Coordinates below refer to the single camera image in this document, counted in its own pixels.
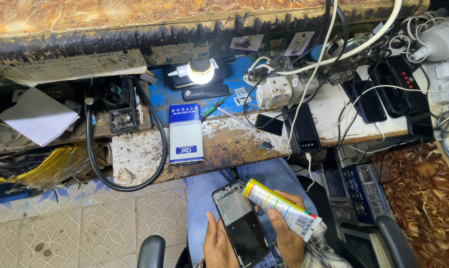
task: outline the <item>glue tube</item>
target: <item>glue tube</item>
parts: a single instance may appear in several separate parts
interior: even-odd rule
[[[278,193],[251,179],[246,184],[243,194],[263,210],[274,208],[283,217],[286,225],[307,242],[322,218],[300,208]]]

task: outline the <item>workbench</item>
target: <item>workbench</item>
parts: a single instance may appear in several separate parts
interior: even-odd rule
[[[244,87],[247,92],[252,86],[243,81],[242,72],[252,65],[251,57],[240,57],[236,63],[232,64],[233,74],[225,78],[224,83],[229,86],[230,92],[234,89]],[[357,72],[362,79],[367,79],[366,69],[368,66],[359,67]],[[163,82],[163,70],[153,71],[159,81],[156,85],[150,86],[150,99],[157,109],[162,123],[168,131],[168,107],[185,103],[182,98],[182,92],[171,91]],[[257,104],[256,92],[251,94],[250,103]],[[191,101],[199,103],[201,112],[204,113],[210,105],[221,98]],[[314,122],[318,132],[335,125],[338,116],[349,101],[346,94],[340,86],[331,86],[325,84],[317,93],[314,100],[309,103],[313,114]],[[233,95],[229,97],[221,108],[237,116],[243,111],[242,106],[234,103]],[[263,111],[259,113],[268,116],[274,116],[280,113],[281,109]],[[257,108],[250,106],[248,116],[254,118]],[[351,118],[355,116],[355,109],[350,113]],[[408,133],[406,127],[406,118],[401,117],[392,119],[387,116],[385,122],[380,123],[385,137],[401,136]],[[336,144],[338,132],[337,127],[321,133],[320,139],[324,147]],[[375,124],[365,124],[360,116],[356,119],[350,128],[345,143],[357,143],[368,140],[382,138],[380,131]],[[261,148],[263,142],[270,141],[273,148]],[[236,119],[230,118],[219,111],[213,112],[203,122],[203,146],[204,161],[196,165],[171,166],[165,165],[162,174],[156,180],[163,182],[172,179],[180,179],[192,175],[204,174],[236,166],[242,166],[249,163],[264,161],[276,157],[287,156],[290,153],[288,147],[288,138],[285,127],[283,127],[282,136],[266,132],[257,132],[251,126],[245,125]],[[113,137],[113,159],[114,159],[114,182],[123,186],[131,186],[143,183],[151,177],[158,167],[162,152],[160,134],[158,131],[144,131],[132,134],[130,141],[125,141],[122,136]]]

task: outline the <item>blue workbench surface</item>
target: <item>blue workbench surface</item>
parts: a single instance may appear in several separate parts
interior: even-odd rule
[[[233,70],[232,75],[228,75],[224,78],[224,84],[227,84],[229,91],[234,92],[235,89],[244,87],[247,92],[252,89],[252,86],[248,85],[243,81],[243,72],[247,71],[249,67],[253,64],[251,56],[236,58],[236,62],[231,64]],[[183,101],[182,91],[172,91],[165,85],[163,81],[163,69],[152,70],[157,78],[158,82],[156,85],[150,85],[150,100],[153,106],[156,108],[158,115],[162,119],[164,125],[168,125],[168,106],[184,104],[184,103],[199,103],[201,113],[205,113],[211,105],[215,102],[221,100],[224,97],[205,99],[205,100],[195,100],[195,101]],[[236,94],[231,95],[220,107],[228,112],[239,114],[243,111],[243,106],[237,106],[233,98]],[[249,103],[257,104],[256,102],[256,90],[250,96],[253,101]],[[213,116],[223,115],[220,111],[214,111],[209,115],[208,118]]]

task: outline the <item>green screwdriver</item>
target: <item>green screwdriver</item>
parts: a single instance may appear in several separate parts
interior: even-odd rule
[[[228,96],[226,96],[226,98],[219,100],[217,103],[215,103],[214,105],[211,106],[211,108],[208,109],[208,111],[206,111],[206,113],[204,113],[201,116],[201,121],[203,121],[205,118],[207,118],[212,112],[214,112],[216,109],[218,109],[218,107],[220,107],[220,105],[223,104],[223,102],[229,98],[229,96],[233,95],[233,93],[229,94]]]

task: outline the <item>patterned floor tile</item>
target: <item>patterned floor tile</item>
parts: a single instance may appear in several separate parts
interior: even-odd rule
[[[78,187],[78,184],[66,188],[57,188],[55,191],[59,202],[56,201],[56,194],[52,190],[36,197],[27,198],[26,216],[31,217],[81,207],[82,189]]]
[[[82,206],[102,204],[131,198],[133,196],[130,193],[112,190],[99,179],[91,180],[82,190]]]
[[[26,207],[25,204],[25,198],[0,204],[0,222],[23,218]]]
[[[77,267],[81,209],[24,219],[18,268]]]
[[[134,211],[133,198],[83,207],[79,266],[136,253]]]
[[[101,261],[98,263],[81,266],[79,268],[135,268],[135,267],[137,267],[136,254]]]
[[[23,220],[0,223],[0,268],[16,268]]]
[[[178,258],[185,247],[186,243],[166,247],[163,268],[175,268]]]
[[[154,194],[154,193],[158,193],[158,192],[164,192],[164,191],[175,190],[175,189],[180,189],[180,188],[183,188],[183,179],[171,180],[171,181],[162,182],[162,183],[154,183],[152,185],[145,187],[144,189],[135,191],[134,193],[135,193],[136,197],[139,197],[139,196],[144,196],[144,195],[148,195],[148,194]]]
[[[135,220],[137,250],[150,235],[161,235],[167,246],[186,242],[185,190],[136,197]]]

